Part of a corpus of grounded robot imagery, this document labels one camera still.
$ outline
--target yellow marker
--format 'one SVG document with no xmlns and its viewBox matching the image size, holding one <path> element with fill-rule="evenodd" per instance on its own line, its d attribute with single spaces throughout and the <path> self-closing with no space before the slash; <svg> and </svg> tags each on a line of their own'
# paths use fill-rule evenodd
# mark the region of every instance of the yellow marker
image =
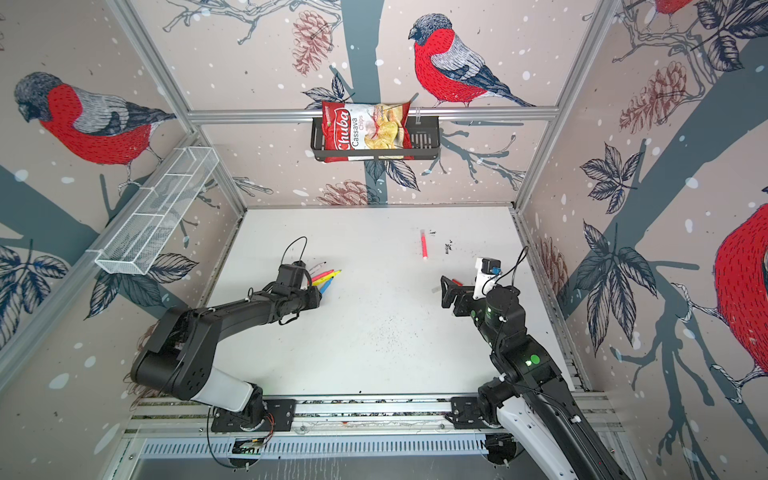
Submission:
<svg viewBox="0 0 768 480">
<path fill-rule="evenodd" d="M 328 280 L 331 280 L 333 277 L 335 277 L 339 273 L 341 273 L 341 270 L 337 270 L 335 272 L 329 273 L 328 275 L 325 275 L 324 277 L 319 278 L 319 279 L 315 280 L 314 282 L 312 282 L 312 286 L 318 286 L 321 283 L 325 283 Z"/>
</svg>

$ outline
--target pink marker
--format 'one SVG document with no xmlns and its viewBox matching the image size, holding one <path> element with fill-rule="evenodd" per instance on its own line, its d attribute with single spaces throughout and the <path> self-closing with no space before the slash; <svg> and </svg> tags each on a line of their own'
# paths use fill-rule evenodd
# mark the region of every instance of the pink marker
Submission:
<svg viewBox="0 0 768 480">
<path fill-rule="evenodd" d="M 427 260 L 427 239 L 424 236 L 424 230 L 422 230 L 422 256 Z"/>
</svg>

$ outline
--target red bird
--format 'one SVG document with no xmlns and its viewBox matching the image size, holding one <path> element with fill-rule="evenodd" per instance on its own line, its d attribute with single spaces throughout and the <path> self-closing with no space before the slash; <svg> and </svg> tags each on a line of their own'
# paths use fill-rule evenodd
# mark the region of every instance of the red bird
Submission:
<svg viewBox="0 0 768 480">
<path fill-rule="evenodd" d="M 131 180 L 131 162 L 144 150 L 151 151 L 149 139 L 161 122 L 176 118 L 114 95 L 67 85 L 41 71 L 21 79 L 14 96 L 27 122 L 37 118 L 73 154 L 95 164 L 125 165 L 128 180 L 118 190 L 138 185 Z"/>
<path fill-rule="evenodd" d="M 515 97 L 485 65 L 482 57 L 464 45 L 448 17 L 424 15 L 413 24 L 409 39 L 415 40 L 415 69 L 419 83 L 444 101 L 469 102 L 480 97 L 502 97 L 523 107 L 533 107 Z"/>
<path fill-rule="evenodd" d="M 698 306 L 680 287 L 690 308 L 695 308 L 722 320 L 755 362 L 754 368 L 741 380 L 735 380 L 719 365 L 711 368 L 721 372 L 736 389 L 741 403 L 741 389 L 750 380 L 768 376 L 768 204 L 764 204 L 736 228 L 717 249 L 715 257 L 715 290 L 717 308 Z M 690 312 L 683 320 L 690 318 Z"/>
</svg>

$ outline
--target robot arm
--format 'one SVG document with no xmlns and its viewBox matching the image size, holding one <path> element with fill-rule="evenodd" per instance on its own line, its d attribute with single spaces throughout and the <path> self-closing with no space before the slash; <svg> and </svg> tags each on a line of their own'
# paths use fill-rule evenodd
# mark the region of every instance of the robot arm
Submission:
<svg viewBox="0 0 768 480">
<path fill-rule="evenodd" d="M 322 296 L 302 261 L 280 265 L 277 280 L 243 300 L 195 310 L 170 309 L 131 367 L 131 380 L 238 414 L 244 425 L 264 417 L 262 389 L 214 367 L 222 339 L 253 326 L 290 323 L 315 309 Z M 282 323 L 284 316 L 295 317 Z"/>
<path fill-rule="evenodd" d="M 554 360 L 528 335 L 520 291 L 496 285 L 500 266 L 478 259 L 474 286 L 440 280 L 442 307 L 453 305 L 454 315 L 472 318 L 501 373 L 478 389 L 479 419 L 513 434 L 551 480 L 626 479 L 584 420 Z"/>
</svg>

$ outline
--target bird head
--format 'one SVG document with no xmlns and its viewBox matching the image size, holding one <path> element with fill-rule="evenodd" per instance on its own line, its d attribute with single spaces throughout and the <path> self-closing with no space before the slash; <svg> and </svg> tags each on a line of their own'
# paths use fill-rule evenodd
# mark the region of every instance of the bird head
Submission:
<svg viewBox="0 0 768 480">
<path fill-rule="evenodd" d="M 48 109 L 48 92 L 61 84 L 58 77 L 43 71 L 36 71 L 22 78 L 13 92 L 22 117 L 27 122 L 35 118 L 41 121 L 53 120 Z"/>
<path fill-rule="evenodd" d="M 415 40 L 419 46 L 423 47 L 427 40 L 429 40 L 429 37 L 441 28 L 453 28 L 448 17 L 442 13 L 423 15 L 413 24 L 413 28 L 411 28 L 411 32 L 408 34 L 408 39 Z"/>
</svg>

